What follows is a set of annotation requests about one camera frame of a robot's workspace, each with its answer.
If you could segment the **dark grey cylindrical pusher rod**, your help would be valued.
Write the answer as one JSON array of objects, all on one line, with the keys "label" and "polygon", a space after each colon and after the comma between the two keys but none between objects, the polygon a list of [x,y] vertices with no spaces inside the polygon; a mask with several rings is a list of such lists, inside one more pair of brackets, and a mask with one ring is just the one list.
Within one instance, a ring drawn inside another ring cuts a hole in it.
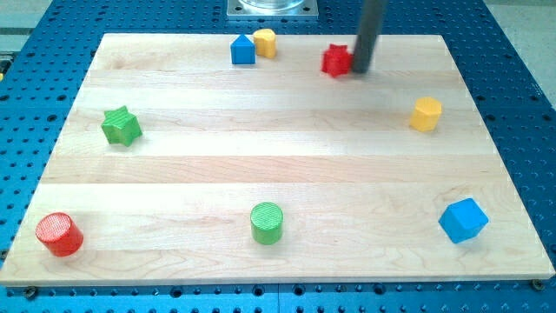
[{"label": "dark grey cylindrical pusher rod", "polygon": [[361,8],[351,71],[366,74],[370,68],[374,46],[381,33],[388,0],[365,0]]}]

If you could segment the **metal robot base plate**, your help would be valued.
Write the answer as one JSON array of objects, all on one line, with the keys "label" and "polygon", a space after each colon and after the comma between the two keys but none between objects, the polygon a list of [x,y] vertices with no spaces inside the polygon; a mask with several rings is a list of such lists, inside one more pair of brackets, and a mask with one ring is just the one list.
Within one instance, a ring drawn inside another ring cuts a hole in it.
[{"label": "metal robot base plate", "polygon": [[317,20],[317,0],[227,0],[228,20]]}]

